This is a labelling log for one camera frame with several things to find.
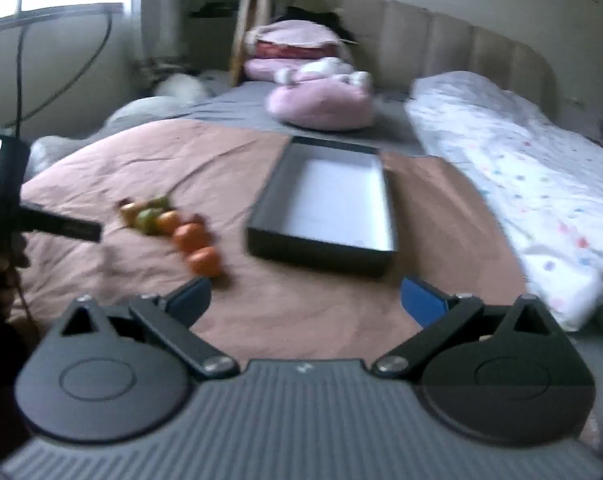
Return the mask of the tangerine with stem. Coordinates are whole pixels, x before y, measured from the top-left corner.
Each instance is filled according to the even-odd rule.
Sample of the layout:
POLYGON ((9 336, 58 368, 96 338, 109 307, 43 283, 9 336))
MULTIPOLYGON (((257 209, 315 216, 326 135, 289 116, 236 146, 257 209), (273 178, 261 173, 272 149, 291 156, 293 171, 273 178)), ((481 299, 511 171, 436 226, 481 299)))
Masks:
POLYGON ((218 278, 224 272, 221 255, 213 246, 203 247, 187 256, 187 265, 193 274, 218 278))

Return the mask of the orange tangerine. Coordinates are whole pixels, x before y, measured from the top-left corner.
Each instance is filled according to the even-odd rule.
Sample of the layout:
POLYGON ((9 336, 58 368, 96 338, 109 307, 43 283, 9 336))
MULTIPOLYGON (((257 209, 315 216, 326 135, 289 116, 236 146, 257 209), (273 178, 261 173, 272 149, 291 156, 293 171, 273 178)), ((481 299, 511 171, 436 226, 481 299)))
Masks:
POLYGON ((210 232, 201 223, 184 223, 172 233, 172 241, 184 255, 213 244, 210 232))

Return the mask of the orange round fruit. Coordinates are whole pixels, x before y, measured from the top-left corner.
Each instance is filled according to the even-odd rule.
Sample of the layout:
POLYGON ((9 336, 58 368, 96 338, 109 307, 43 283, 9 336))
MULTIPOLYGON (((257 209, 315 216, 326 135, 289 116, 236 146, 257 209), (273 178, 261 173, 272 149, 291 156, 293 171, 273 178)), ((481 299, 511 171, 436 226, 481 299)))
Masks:
POLYGON ((182 217, 178 210, 169 210, 160 214, 155 220, 155 226, 157 232, 165 235, 172 236, 175 230, 182 226, 182 217))

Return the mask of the green tomato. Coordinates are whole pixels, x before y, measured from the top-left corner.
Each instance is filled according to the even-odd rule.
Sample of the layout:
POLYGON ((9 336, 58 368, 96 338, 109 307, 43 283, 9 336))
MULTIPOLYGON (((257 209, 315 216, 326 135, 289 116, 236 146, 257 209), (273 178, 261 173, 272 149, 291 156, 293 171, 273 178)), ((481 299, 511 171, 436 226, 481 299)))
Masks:
POLYGON ((158 208, 146 208, 141 210, 134 220, 134 229, 147 236, 157 234, 157 218, 163 213, 158 208))

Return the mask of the small green fruit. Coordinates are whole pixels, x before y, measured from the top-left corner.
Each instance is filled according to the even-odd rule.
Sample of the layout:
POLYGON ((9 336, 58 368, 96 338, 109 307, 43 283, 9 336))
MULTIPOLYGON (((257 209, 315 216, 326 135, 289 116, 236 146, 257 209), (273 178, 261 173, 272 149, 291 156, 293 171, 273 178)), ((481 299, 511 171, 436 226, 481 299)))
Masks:
POLYGON ((172 210, 172 202, 168 195, 152 198, 146 203, 146 207, 153 209, 161 209, 162 211, 172 210))

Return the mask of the red apple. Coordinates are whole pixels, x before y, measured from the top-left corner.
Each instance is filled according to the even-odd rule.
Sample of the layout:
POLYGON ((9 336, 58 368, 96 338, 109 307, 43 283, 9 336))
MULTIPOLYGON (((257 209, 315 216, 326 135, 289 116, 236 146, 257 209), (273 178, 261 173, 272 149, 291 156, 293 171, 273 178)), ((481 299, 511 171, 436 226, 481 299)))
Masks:
POLYGON ((188 220, 189 223, 196 223, 200 226, 207 226, 207 220, 202 214, 191 214, 188 220))

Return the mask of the yellow orange fruit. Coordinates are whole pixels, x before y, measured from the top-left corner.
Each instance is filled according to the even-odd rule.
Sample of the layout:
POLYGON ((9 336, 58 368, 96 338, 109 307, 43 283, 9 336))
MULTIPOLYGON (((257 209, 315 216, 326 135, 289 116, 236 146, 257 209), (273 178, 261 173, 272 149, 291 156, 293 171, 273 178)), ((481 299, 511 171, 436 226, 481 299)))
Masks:
POLYGON ((143 207, 136 202, 123 204, 118 208, 119 217, 122 219, 125 226, 128 226, 128 228, 133 228, 136 224, 138 214, 140 214, 142 209, 143 207))

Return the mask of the pink satin blanket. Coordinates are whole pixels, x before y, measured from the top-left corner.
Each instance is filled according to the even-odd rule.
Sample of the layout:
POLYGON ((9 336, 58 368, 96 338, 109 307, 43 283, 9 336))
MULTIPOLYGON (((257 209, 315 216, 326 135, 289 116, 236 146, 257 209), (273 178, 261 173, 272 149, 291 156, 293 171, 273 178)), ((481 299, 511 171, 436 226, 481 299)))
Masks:
POLYGON ((193 278, 170 240, 126 226, 126 198, 205 217, 222 274, 194 330, 241 362, 375 360, 419 330, 404 278, 497 306, 526 289, 483 197, 438 157, 172 119, 83 148, 22 195, 103 226, 98 244, 29 237, 24 289, 44 327, 80 295, 112 304, 193 278))

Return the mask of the white round plush toy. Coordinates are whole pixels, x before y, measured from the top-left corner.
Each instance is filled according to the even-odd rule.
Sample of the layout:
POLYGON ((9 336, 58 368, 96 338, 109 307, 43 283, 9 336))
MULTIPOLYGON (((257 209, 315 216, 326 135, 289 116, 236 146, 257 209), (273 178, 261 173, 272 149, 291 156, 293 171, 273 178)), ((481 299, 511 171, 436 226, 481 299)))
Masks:
POLYGON ((175 73, 157 84, 154 96, 167 96, 184 103, 199 103, 209 99, 212 94, 204 82, 195 76, 175 73))

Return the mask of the pink plush bunny pillow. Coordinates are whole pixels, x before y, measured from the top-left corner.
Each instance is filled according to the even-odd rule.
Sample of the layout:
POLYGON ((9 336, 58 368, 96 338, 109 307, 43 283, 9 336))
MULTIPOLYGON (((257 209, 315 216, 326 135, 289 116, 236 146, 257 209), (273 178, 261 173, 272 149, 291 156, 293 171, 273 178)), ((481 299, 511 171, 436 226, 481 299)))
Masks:
POLYGON ((298 70, 282 68, 277 88, 265 101, 267 113, 297 128, 346 132, 374 124, 373 77, 340 58, 321 58, 298 70))

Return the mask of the beige padded headboard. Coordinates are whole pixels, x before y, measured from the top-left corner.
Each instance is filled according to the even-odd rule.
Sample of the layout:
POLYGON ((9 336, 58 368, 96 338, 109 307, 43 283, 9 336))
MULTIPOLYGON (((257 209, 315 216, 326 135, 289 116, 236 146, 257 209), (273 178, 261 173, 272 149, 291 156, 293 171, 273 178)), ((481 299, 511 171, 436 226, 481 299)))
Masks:
POLYGON ((396 0, 292 0, 337 14, 355 38, 356 66, 385 90, 408 90, 412 81, 465 70, 538 105, 556 118, 556 79, 532 47, 460 18, 396 0))

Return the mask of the stack of pink folded blankets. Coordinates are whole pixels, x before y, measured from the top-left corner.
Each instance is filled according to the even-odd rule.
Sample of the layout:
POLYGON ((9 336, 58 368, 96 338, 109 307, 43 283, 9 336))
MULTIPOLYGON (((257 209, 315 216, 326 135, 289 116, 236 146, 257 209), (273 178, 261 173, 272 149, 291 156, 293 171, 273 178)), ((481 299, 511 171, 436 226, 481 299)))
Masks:
POLYGON ((244 46, 247 59, 243 68, 249 80, 274 82, 278 70, 298 70, 321 58, 353 64, 350 50, 338 34, 311 21, 286 20, 253 27, 244 37, 244 46))

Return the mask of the window curtain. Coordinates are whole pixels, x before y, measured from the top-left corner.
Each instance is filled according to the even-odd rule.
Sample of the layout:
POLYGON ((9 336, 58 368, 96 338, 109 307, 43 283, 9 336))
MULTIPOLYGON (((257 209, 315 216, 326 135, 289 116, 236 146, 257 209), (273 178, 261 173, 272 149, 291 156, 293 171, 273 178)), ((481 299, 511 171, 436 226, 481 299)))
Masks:
POLYGON ((181 0, 130 0, 131 58, 146 73, 179 64, 187 54, 181 0))

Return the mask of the dark shelf unit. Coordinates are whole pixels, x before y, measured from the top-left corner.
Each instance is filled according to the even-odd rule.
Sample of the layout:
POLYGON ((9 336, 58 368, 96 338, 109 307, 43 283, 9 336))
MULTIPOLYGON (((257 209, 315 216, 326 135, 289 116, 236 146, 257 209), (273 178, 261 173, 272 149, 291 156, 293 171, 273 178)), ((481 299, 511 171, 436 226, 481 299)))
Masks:
POLYGON ((228 68, 241 0, 186 0, 189 61, 195 70, 228 68))

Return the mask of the wooden post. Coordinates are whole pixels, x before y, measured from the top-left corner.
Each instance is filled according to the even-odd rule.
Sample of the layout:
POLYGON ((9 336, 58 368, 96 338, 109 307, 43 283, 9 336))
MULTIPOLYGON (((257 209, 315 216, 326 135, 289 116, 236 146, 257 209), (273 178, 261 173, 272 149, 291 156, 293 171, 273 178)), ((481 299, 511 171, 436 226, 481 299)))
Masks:
POLYGON ((240 0, 229 61, 229 77, 232 87, 239 86, 244 80, 244 63, 248 55, 245 44, 247 32, 255 26, 269 24, 271 15, 272 0, 240 0))

